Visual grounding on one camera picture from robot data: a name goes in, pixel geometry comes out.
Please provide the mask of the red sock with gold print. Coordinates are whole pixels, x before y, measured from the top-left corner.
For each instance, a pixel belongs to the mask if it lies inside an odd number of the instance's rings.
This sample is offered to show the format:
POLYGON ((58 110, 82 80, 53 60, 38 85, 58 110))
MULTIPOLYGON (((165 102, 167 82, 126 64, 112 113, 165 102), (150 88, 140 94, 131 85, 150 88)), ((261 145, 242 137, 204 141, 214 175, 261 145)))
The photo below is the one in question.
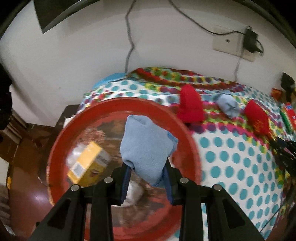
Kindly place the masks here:
POLYGON ((244 113, 256 135, 268 135, 270 132, 268 115, 254 100, 248 101, 244 113))

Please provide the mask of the yellow cartoon medicine box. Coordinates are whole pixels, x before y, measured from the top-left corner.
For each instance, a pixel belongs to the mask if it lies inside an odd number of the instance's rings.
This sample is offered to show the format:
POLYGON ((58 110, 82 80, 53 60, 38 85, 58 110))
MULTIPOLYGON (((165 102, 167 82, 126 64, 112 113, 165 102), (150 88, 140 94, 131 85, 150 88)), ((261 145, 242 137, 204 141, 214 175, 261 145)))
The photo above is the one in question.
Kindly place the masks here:
POLYGON ((111 156, 96 142, 90 142, 67 176, 73 184, 87 187, 98 182, 111 161, 111 156))

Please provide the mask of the light blue sock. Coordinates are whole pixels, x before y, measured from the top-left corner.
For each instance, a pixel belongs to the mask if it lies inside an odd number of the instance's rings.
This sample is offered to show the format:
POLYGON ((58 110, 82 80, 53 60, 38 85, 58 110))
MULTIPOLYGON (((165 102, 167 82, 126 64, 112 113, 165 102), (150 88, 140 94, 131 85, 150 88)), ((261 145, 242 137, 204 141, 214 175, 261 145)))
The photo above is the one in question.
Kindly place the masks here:
POLYGON ((240 107, 233 96, 229 94, 221 94, 217 97, 217 105, 230 119, 237 118, 240 114, 240 107))
POLYGON ((123 162, 154 187, 163 187, 163 168, 178 139, 144 115, 129 115, 121 141, 123 162))

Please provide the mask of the white sock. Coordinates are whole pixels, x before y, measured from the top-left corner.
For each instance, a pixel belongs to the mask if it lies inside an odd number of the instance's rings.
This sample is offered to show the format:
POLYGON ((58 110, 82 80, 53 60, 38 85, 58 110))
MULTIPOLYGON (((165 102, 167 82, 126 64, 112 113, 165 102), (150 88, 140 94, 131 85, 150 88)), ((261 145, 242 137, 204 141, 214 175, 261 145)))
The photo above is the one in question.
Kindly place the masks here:
POLYGON ((134 206, 141 199, 144 189, 140 184, 131 180, 129 182, 126 199, 123 202, 124 207, 134 206))

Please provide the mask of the red green snack box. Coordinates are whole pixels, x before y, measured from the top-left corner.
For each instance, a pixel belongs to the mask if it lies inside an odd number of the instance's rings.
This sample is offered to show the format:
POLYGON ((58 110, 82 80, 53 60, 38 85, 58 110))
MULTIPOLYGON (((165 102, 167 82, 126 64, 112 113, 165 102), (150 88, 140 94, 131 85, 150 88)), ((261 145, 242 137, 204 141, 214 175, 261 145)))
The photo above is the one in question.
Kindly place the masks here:
POLYGON ((291 134, 295 131, 295 111, 289 102, 284 104, 280 110, 280 115, 287 129, 287 133, 291 134))

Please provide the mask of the polka dot bed sheet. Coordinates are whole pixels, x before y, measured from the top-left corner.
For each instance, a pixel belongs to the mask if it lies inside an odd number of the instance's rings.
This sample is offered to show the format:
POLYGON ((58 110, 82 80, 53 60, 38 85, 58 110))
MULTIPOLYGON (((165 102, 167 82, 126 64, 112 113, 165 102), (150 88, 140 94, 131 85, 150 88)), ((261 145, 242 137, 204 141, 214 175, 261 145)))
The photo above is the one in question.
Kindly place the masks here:
POLYGON ((189 70, 165 67, 138 68, 124 77, 110 76, 84 94, 79 111, 117 97, 149 99, 176 110, 181 87, 191 84, 200 94, 206 113, 203 123, 192 126, 202 166, 202 184, 220 184, 268 238, 283 215, 284 175, 277 166, 266 137, 257 137, 244 113, 229 119, 214 98, 228 93, 244 109, 254 100, 267 113, 270 130, 292 139, 285 130, 279 104, 269 95, 247 85, 189 70))

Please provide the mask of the orange red snack packet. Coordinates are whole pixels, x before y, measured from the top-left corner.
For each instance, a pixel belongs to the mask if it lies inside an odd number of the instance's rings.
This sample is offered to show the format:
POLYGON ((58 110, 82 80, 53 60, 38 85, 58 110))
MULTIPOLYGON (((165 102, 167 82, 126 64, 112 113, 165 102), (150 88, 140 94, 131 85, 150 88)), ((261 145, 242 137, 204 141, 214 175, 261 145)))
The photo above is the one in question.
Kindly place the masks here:
POLYGON ((276 89, 276 88, 273 88, 271 90, 271 97, 274 98, 275 100, 279 101, 280 98, 281 98, 281 95, 282 95, 282 91, 280 89, 276 89))

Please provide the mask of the red round tray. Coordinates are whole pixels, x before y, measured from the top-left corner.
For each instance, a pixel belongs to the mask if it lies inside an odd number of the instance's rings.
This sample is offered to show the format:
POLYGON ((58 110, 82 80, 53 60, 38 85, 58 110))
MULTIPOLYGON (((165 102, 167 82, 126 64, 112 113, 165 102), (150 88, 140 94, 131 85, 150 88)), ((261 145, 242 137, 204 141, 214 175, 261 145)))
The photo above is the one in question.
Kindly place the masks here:
MULTIPOLYGON (((86 108, 59 133, 47 166, 48 193, 52 204, 56 204, 70 187, 66 157, 86 135, 88 128, 96 127, 105 133, 104 146, 113 158, 105 174, 111 174, 121 164, 118 154, 124 133, 123 124, 131 114, 145 115, 174 135, 179 142, 172 156, 172 164, 185 177, 201 182, 201 164, 196 143, 187 127, 169 107, 142 98, 113 98, 86 108)), ((168 240, 180 228, 181 212, 181 207, 170 205, 165 190, 146 187, 137 205, 112 208, 114 239, 168 240)))

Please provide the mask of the black power adapter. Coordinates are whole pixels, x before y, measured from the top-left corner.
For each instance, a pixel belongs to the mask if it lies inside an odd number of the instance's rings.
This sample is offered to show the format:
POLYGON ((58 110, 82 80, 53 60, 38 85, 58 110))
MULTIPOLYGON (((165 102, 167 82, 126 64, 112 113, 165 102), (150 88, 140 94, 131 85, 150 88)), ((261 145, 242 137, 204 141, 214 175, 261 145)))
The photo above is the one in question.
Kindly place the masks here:
POLYGON ((258 35, 252 30, 252 27, 248 26, 244 33, 243 49, 250 53, 258 52, 263 54, 263 47, 257 40, 258 35))

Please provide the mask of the white wall socket plate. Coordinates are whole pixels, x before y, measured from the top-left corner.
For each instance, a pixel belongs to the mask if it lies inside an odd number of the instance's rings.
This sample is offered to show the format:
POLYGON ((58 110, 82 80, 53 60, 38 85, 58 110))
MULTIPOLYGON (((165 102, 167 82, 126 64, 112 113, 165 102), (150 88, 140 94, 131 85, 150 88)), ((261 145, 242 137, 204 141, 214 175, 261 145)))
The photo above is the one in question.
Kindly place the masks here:
MULTIPOLYGON (((227 29, 220 26, 214 26, 214 32, 216 33, 227 33, 234 30, 227 29)), ((215 35, 213 44, 213 50, 223 52, 226 54, 234 55, 237 57, 241 56, 243 48, 243 35, 240 33, 232 33, 229 35, 215 35)), ((258 52, 250 53, 247 50, 243 50, 242 58, 254 62, 255 59, 259 56, 258 52)))

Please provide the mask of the black wall television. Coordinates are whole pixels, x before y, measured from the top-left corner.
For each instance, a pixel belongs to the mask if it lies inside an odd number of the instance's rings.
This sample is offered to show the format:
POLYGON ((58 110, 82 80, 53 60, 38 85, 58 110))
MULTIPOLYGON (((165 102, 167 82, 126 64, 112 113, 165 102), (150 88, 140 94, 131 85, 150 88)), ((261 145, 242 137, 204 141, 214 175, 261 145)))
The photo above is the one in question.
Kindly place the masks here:
POLYGON ((42 33, 98 0, 33 0, 42 33))

